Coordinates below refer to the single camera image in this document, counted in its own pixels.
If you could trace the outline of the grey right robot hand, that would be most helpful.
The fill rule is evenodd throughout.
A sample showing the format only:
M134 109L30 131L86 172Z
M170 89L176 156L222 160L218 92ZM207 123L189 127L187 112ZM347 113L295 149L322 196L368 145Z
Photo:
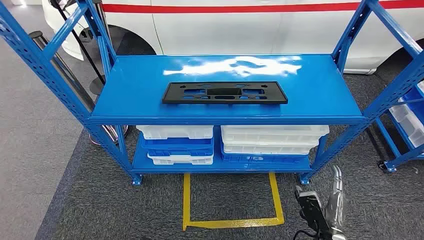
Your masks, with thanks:
M333 187L325 207L325 219L332 235L343 234L344 198L342 171L337 165L332 166Z

